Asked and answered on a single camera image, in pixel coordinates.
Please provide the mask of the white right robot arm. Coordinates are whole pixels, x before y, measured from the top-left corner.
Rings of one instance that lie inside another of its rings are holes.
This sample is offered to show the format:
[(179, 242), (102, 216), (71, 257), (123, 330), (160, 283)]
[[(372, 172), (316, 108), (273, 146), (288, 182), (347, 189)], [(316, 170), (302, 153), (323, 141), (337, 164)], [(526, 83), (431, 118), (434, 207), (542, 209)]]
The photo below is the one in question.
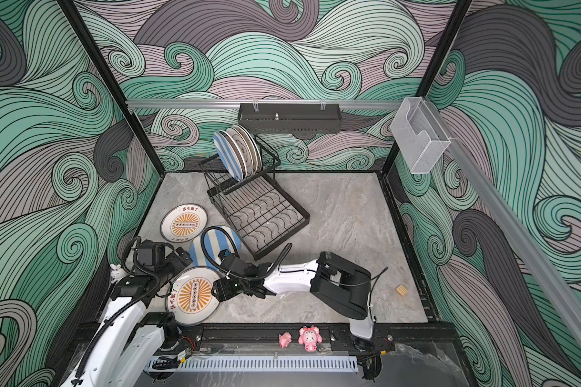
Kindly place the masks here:
[(222, 263), (216, 266), (221, 278), (214, 282), (212, 296), (222, 303), (240, 294), (264, 299), (287, 293), (309, 293), (346, 317), (352, 336), (371, 340), (374, 335), (371, 295), (378, 278), (331, 252), (322, 252), (317, 259), (303, 264), (284, 264), (282, 261), (290, 248), (288, 244), (274, 262), (260, 265), (226, 252)]

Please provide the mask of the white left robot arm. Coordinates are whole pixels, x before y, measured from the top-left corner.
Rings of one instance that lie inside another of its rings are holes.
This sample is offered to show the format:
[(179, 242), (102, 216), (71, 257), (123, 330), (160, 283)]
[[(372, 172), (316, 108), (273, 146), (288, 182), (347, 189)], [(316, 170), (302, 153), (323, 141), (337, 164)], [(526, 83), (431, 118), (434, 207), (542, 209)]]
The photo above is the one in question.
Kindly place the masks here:
[(174, 314), (149, 312), (160, 289), (192, 263), (167, 242), (133, 238), (111, 266), (103, 321), (62, 386), (133, 386), (153, 355), (174, 350), (181, 339)]

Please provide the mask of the green red rimmed white plate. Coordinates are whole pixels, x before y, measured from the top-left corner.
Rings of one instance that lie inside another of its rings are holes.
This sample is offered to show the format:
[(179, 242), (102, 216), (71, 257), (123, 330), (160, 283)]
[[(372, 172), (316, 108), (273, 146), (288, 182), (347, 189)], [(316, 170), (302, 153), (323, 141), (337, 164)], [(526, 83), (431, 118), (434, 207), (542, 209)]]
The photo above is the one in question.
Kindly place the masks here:
[(240, 155), (240, 158), (242, 159), (242, 163), (244, 166), (244, 178), (247, 178), (253, 171), (251, 153), (248, 150), (247, 143), (245, 143), (243, 137), (239, 134), (239, 132), (236, 129), (230, 127), (225, 132), (237, 145), (238, 154)]

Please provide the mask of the white green line plate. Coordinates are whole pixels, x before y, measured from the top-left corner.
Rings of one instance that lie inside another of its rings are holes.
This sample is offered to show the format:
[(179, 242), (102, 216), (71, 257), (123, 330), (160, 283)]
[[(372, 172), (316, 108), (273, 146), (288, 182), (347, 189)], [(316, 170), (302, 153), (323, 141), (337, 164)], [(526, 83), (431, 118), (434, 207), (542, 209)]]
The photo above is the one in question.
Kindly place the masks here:
[(258, 145), (256, 144), (255, 139), (241, 125), (238, 124), (233, 125), (232, 128), (239, 133), (239, 135), (243, 138), (243, 140), (247, 144), (247, 148), (250, 151), (252, 157), (252, 166), (253, 166), (252, 174), (256, 174), (261, 169), (261, 154), (259, 152)]

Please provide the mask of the cream floral plate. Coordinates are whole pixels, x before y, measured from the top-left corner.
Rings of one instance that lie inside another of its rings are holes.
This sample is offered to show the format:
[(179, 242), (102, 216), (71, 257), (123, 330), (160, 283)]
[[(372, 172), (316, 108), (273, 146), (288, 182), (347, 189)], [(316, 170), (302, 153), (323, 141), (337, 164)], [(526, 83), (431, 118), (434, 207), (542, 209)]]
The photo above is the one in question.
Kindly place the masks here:
[(253, 145), (253, 150), (256, 154), (256, 156), (254, 157), (255, 161), (253, 162), (254, 167), (255, 167), (255, 173), (259, 173), (262, 171), (263, 168), (263, 160), (262, 160), (262, 153), (261, 153), (261, 147), (258, 144), (258, 142), (256, 142), (256, 137), (251, 134), (245, 127), (240, 126), (240, 128), (243, 130), (243, 132), (245, 132), (245, 134), (249, 137), (252, 145)]

